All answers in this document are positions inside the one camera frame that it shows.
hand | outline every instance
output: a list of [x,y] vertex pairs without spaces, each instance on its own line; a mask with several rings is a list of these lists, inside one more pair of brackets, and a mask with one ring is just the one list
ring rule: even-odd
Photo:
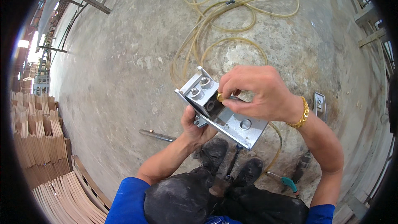
[[211,140],[217,133],[217,130],[209,125],[199,128],[193,123],[195,120],[195,110],[192,106],[187,106],[181,117],[181,125],[184,128],[184,134],[188,142],[192,142],[199,147],[207,141]]
[[[256,95],[252,102],[230,99],[232,92],[250,90]],[[271,66],[236,66],[222,76],[218,91],[224,106],[233,112],[267,121],[295,124],[304,111],[301,97],[292,94],[279,73]]]

black fitting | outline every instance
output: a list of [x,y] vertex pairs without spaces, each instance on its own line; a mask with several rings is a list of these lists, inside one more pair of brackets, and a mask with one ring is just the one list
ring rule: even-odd
[[229,4],[233,4],[235,2],[235,0],[230,0],[230,1],[227,1],[227,2],[225,2],[227,5],[229,5]]

workshop floor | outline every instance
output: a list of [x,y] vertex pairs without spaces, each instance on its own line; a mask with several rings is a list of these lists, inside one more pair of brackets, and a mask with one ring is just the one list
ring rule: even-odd
[[[211,0],[211,3],[222,0]],[[253,5],[276,13],[294,10],[295,0],[259,0]],[[139,129],[178,136],[184,104],[174,93],[170,62],[197,13],[183,0],[107,0],[109,15],[88,6],[74,23],[65,48],[53,55],[50,94],[59,101],[72,152],[109,199],[113,200],[122,179],[135,176],[140,165],[167,146],[144,137]],[[57,47],[77,6],[70,4],[62,17],[53,46]],[[246,37],[257,42],[278,69],[291,92],[303,95],[313,107],[314,92],[326,96],[327,124],[340,138],[345,152],[345,176],[341,196],[359,173],[375,135],[384,79],[382,63],[369,46],[358,48],[365,33],[353,21],[350,0],[300,0],[298,13],[276,18],[256,13],[254,28],[241,33],[209,31],[205,47],[224,37]],[[216,23],[241,28],[251,22],[250,12],[236,8]],[[216,80],[238,64],[263,65],[259,52],[241,42],[221,43],[209,53],[204,68]],[[189,77],[197,64],[190,64]],[[300,157],[307,151],[301,136],[285,123],[275,123],[283,136],[282,151],[271,168],[291,177]],[[268,165],[279,145],[275,131],[267,127],[252,151],[243,151],[239,165],[252,156]],[[220,172],[225,173],[235,144]],[[197,167],[187,158],[176,173]],[[298,188],[309,205],[320,179],[314,160]],[[281,192],[281,183],[266,176],[257,186]]]

metal bracket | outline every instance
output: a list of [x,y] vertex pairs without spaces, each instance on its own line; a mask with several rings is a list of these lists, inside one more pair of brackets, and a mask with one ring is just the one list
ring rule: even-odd
[[219,84],[201,66],[197,69],[198,73],[180,90],[175,90],[183,102],[195,109],[194,123],[198,127],[209,124],[242,147],[252,149],[268,122],[237,114],[225,107],[216,99]]
[[323,94],[314,93],[314,109],[315,115],[326,123],[326,98]]

black shoe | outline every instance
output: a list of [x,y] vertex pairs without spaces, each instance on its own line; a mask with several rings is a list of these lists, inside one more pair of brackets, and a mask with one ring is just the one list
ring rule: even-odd
[[201,151],[202,167],[209,170],[212,175],[216,175],[227,150],[228,142],[222,138],[213,138],[205,143]]
[[260,158],[248,160],[239,172],[238,177],[232,183],[233,187],[245,187],[254,184],[263,170],[263,161]]

